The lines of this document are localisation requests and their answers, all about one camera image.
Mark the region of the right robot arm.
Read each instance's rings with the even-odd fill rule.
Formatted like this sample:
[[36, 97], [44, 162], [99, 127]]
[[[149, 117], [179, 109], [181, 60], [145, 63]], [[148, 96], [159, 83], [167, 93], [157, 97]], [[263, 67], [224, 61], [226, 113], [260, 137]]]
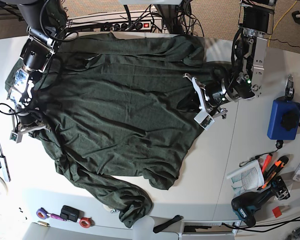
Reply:
[[13, 129], [10, 139], [20, 143], [24, 134], [49, 130], [44, 114], [35, 103], [35, 85], [42, 79], [61, 43], [67, 37], [67, 14], [60, 0], [10, 0], [27, 23], [28, 39], [20, 53], [22, 66], [7, 90], [14, 104], [9, 111]]

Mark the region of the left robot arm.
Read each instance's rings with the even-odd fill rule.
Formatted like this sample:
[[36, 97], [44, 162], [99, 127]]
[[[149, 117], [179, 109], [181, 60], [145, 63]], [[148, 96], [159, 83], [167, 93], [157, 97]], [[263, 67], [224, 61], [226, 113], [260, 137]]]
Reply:
[[196, 113], [194, 120], [208, 130], [215, 118], [227, 117], [223, 105], [239, 99], [251, 100], [261, 95], [267, 36], [273, 28], [269, 22], [275, 13], [275, 0], [242, 0], [238, 30], [233, 38], [230, 68], [223, 63], [209, 62], [212, 82], [201, 83], [197, 77], [184, 74], [193, 90], [182, 99], [177, 109]]

